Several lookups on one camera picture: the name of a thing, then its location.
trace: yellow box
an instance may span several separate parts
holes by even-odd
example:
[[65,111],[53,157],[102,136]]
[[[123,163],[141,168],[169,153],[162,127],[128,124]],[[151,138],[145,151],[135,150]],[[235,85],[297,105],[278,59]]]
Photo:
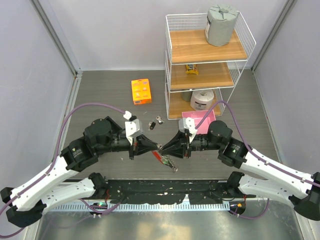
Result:
[[152,102],[149,79],[131,81],[133,104],[148,104]]

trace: wooden shelf board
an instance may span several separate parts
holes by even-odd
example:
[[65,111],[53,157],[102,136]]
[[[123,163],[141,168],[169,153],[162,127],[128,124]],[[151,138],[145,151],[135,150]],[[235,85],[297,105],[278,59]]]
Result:
[[247,54],[234,30],[230,42],[224,46],[209,44],[204,29],[171,31],[170,38],[173,64],[247,59]]
[[185,65],[172,65],[171,90],[233,87],[226,62],[203,63],[197,66],[199,74],[187,74]]
[[[216,94],[214,94],[214,104],[217,101]],[[169,106],[169,118],[170,119],[181,119],[182,112],[190,112],[194,109],[190,106],[189,101],[185,101],[181,98],[181,92],[170,93],[170,106]],[[216,106],[214,108],[214,114],[216,116],[221,115],[220,107]]]

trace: small metal object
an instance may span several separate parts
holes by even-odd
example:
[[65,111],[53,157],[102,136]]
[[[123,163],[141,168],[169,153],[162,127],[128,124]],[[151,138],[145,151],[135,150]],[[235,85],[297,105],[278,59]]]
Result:
[[163,124],[164,123],[164,121],[161,119],[160,116],[157,116],[155,119],[157,119],[159,124]]
[[156,126],[156,123],[153,121],[153,122],[149,122],[149,130],[153,130]]

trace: white metal shelf frame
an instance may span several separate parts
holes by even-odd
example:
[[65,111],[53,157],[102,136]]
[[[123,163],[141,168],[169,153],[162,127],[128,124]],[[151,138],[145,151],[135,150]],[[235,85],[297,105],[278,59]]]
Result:
[[[238,12],[238,18],[236,20],[234,30],[241,42],[241,45],[247,55],[246,59],[242,60],[226,60],[226,61],[210,61],[210,62],[188,62],[188,63],[172,63],[172,41],[170,37],[170,32],[172,31],[187,31],[187,30],[204,30],[207,25],[207,13],[194,13],[194,14],[169,14],[165,16],[166,19],[166,50],[165,50],[165,103],[166,112],[168,120],[169,117],[169,107],[170,107],[170,95],[171,93],[179,92],[189,92],[197,89],[209,90],[213,89],[217,100],[223,100],[221,94],[221,88],[233,88],[231,94],[229,95],[227,102],[230,100],[235,87],[241,77],[243,70],[245,69],[247,62],[255,49],[256,40],[252,35],[248,24],[246,23],[241,12]],[[227,63],[230,76],[232,78],[233,86],[227,87],[210,87],[210,88],[195,88],[195,89],[171,89],[171,75],[172,75],[172,65],[185,65],[185,64],[210,64],[210,63]],[[225,105],[219,103],[221,115],[225,110]]]

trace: pink box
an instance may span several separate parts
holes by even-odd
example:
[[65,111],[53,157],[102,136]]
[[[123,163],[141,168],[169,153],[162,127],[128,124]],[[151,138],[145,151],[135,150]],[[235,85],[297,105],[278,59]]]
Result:
[[[201,119],[206,115],[208,111],[184,111],[182,112],[183,118],[192,118],[194,119],[194,123],[197,126],[200,123]],[[216,120],[215,112],[212,110],[208,117],[204,120],[201,126],[198,128],[198,132],[196,134],[206,134],[208,133],[208,128],[211,122]]]

